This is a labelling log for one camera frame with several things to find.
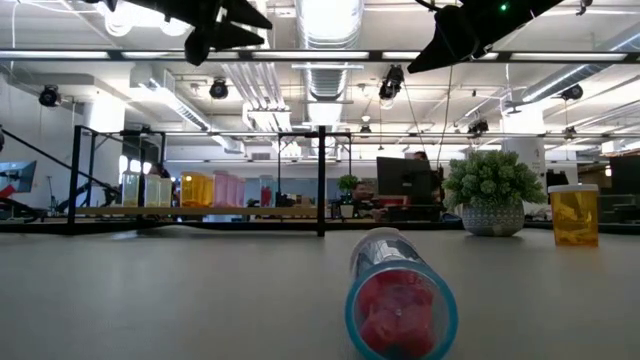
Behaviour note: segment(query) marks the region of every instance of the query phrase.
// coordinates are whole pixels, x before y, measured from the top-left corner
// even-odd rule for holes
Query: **plant pot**
[[[352,218],[353,217],[353,205],[340,205],[340,215],[343,218]]]
[[[472,206],[462,207],[464,228],[478,236],[512,236],[524,226],[524,207],[513,206]]]

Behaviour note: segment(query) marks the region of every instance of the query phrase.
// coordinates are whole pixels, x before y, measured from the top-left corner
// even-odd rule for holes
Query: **gray table surface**
[[[362,234],[1,234],[0,358],[359,359],[343,305]],[[456,296],[448,359],[640,358],[638,237],[405,234]]]

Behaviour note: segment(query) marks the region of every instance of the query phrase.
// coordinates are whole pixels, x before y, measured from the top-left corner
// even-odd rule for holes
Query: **potted plant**
[[[353,217],[353,203],[351,199],[351,190],[358,183],[358,177],[355,175],[342,175],[338,179],[338,189],[344,194],[340,202],[340,214],[342,217]]]
[[[511,236],[524,225],[523,202],[544,203],[537,175],[513,152],[474,152],[452,160],[445,206],[462,205],[462,222],[479,236]]]

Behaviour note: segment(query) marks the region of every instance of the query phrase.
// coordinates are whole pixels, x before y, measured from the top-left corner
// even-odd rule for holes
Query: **clear container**
[[[442,359],[458,329],[447,284],[397,229],[369,231],[351,255],[347,332],[365,359]]]
[[[273,207],[275,204],[276,182],[271,175],[260,176],[260,207]]]
[[[181,207],[207,206],[206,204],[209,203],[209,200],[204,200],[207,178],[207,176],[196,172],[182,173],[180,191]]]
[[[227,205],[227,182],[229,180],[229,174],[226,171],[214,171],[213,172],[213,183],[215,189],[213,190],[213,194],[215,198],[213,199],[214,207],[226,207]]]
[[[140,174],[127,170],[122,173],[122,206],[138,207]]]
[[[247,184],[247,180],[238,178],[238,187],[236,190],[236,206],[244,207],[244,188]]]
[[[550,186],[556,245],[598,246],[598,185]]]
[[[160,206],[160,176],[144,176],[144,207]]]
[[[173,181],[171,179],[160,179],[160,207],[171,207],[173,200]]]
[[[238,193],[238,177],[235,175],[229,175],[229,182],[227,183],[227,206],[236,207],[237,205],[237,197]]]

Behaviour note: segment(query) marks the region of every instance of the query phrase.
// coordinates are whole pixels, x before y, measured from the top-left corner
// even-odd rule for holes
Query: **blue bottle rim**
[[[447,331],[445,332],[444,339],[438,344],[438,347],[427,356],[422,357],[421,360],[442,359],[451,348],[451,345],[453,345],[453,341],[455,340],[456,333],[458,331],[458,308],[456,306],[455,298],[453,296],[453,293],[451,292],[451,289],[449,289],[449,286],[447,286],[447,283],[438,274],[436,274],[429,267],[423,264],[408,260],[392,260],[376,264],[367,269],[358,279],[354,281],[351,289],[349,290],[349,294],[347,295],[347,302],[345,304],[344,311],[347,332],[349,333],[351,341],[356,346],[360,354],[365,357],[365,359],[387,360],[382,355],[371,350],[371,348],[369,348],[369,346],[360,337],[360,333],[354,321],[354,308],[356,296],[362,285],[364,285],[366,281],[368,281],[375,275],[389,270],[412,270],[420,273],[433,280],[433,282],[438,287],[438,290],[441,292],[442,297],[447,304],[449,326],[447,327]]]

